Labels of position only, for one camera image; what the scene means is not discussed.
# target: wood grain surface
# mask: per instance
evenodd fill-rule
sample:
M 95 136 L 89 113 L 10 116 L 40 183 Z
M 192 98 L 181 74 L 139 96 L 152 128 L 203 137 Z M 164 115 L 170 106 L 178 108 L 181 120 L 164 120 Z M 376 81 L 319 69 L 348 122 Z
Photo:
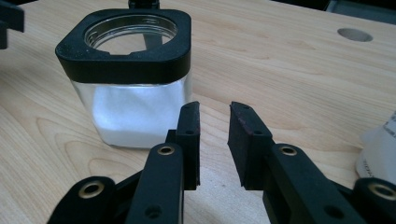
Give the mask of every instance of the wood grain surface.
M 148 151 L 104 144 L 54 49 L 86 15 L 127 1 L 39 0 L 25 33 L 0 50 L 0 222 L 45 223 L 79 180 L 116 182 Z M 360 134 L 396 109 L 396 26 L 264 0 L 163 0 L 192 17 L 193 100 L 201 103 L 201 180 L 185 223 L 269 223 L 262 192 L 244 191 L 227 147 L 229 104 L 253 106 L 278 143 L 302 148 L 352 187 Z M 337 30 L 373 37 L 356 42 Z

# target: white powder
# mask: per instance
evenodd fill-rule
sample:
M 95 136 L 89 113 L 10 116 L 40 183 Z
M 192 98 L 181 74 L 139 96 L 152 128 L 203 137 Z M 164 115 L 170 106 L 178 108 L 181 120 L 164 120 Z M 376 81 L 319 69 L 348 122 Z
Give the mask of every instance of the white powder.
M 191 100 L 190 76 L 167 85 L 72 83 L 105 143 L 151 148 L 177 127 L 180 108 Z

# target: white object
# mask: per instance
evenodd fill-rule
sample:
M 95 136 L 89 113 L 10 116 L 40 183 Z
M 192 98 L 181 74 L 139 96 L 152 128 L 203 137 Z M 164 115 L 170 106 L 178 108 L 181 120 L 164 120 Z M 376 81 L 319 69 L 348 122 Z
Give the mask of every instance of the white object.
M 105 85 L 72 81 L 102 140 L 116 147 L 151 148 L 177 127 L 191 101 L 191 74 L 166 85 Z
M 396 111 L 388 122 L 361 136 L 363 151 L 356 168 L 360 177 L 377 177 L 396 184 Z

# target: wooden table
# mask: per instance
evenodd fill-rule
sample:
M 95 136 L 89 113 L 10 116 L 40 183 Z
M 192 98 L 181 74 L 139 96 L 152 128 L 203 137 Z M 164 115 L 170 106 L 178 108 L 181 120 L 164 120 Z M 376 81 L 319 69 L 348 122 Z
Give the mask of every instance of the wooden table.
M 147 150 L 104 144 L 54 49 L 86 15 L 127 1 L 39 0 L 24 34 L 0 51 L 0 222 L 44 223 L 76 182 L 120 182 Z M 244 191 L 227 147 L 231 101 L 254 107 L 276 142 L 302 148 L 352 187 L 360 134 L 396 109 L 396 26 L 264 0 L 163 0 L 192 17 L 193 99 L 201 103 L 201 180 L 186 223 L 268 223 L 262 193 Z M 373 37 L 357 42 L 337 30 Z

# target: screw hole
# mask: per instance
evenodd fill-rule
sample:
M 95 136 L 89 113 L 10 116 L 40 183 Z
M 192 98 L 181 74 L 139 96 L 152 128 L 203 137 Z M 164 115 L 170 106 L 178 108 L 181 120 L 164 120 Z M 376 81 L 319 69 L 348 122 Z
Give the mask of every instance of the screw hole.
M 388 186 L 372 183 L 369 185 L 370 191 L 378 197 L 389 201 L 396 201 L 396 191 Z
M 102 182 L 94 180 L 82 186 L 78 196 L 83 199 L 90 199 L 99 195 L 104 189 L 105 185 Z
M 337 31 L 339 35 L 346 39 L 350 39 L 353 41 L 359 42 L 369 42 L 373 40 L 373 37 L 363 31 L 351 29 L 351 28 L 342 28 Z
M 282 147 L 280 151 L 286 156 L 295 156 L 297 155 L 297 151 L 291 147 Z
M 172 147 L 161 147 L 160 149 L 158 149 L 158 153 L 163 156 L 171 155 L 174 152 L 175 152 L 175 149 Z
M 162 212 L 163 212 L 163 210 L 161 209 L 161 207 L 159 205 L 155 204 L 155 205 L 149 206 L 146 209 L 145 215 L 149 219 L 155 219 L 155 218 L 159 217 Z
M 332 205 L 326 205 L 324 207 L 324 211 L 327 213 L 327 215 L 337 219 L 342 219 L 344 217 L 343 211 Z

